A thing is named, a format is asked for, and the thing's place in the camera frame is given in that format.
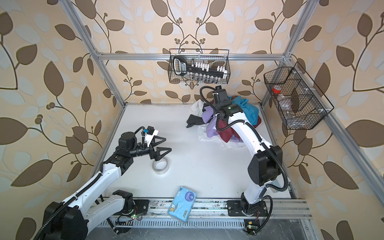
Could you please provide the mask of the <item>lavender purple cloth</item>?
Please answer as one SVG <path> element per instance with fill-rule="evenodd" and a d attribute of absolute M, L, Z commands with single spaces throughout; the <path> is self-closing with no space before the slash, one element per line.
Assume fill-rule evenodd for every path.
<path fill-rule="evenodd" d="M 202 115 L 204 124 L 198 126 L 198 136 L 201 141 L 210 141 L 219 135 L 216 129 L 217 117 L 211 107 L 205 107 Z"/>

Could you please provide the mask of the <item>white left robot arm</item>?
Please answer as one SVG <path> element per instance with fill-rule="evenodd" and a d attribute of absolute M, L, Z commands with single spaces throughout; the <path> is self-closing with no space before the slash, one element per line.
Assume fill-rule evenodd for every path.
<path fill-rule="evenodd" d="M 149 202 L 135 203 L 132 193 L 117 190 L 106 200 L 102 196 L 129 169 L 134 158 L 149 156 L 157 162 L 171 152 L 171 148 L 160 147 L 167 139 L 159 137 L 153 127 L 140 127 L 138 131 L 140 142 L 136 132 L 123 133 L 114 153 L 100 164 L 95 176 L 62 202 L 52 202 L 45 209 L 36 240 L 84 240 L 102 222 L 112 226 L 110 217 L 115 214 L 134 219 L 147 212 Z"/>

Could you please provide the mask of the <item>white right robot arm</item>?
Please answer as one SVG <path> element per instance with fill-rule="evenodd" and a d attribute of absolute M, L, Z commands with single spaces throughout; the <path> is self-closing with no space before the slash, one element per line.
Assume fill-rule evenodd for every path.
<path fill-rule="evenodd" d="M 227 129 L 231 128 L 239 135 L 252 156 L 248 166 L 251 182 L 241 195 L 240 206 L 243 215 L 253 216 L 266 199 L 267 189 L 278 192 L 288 189 L 289 180 L 283 167 L 283 151 L 258 133 L 242 108 L 230 100 L 226 90 L 216 87 L 213 97 L 214 113 L 227 123 Z"/>

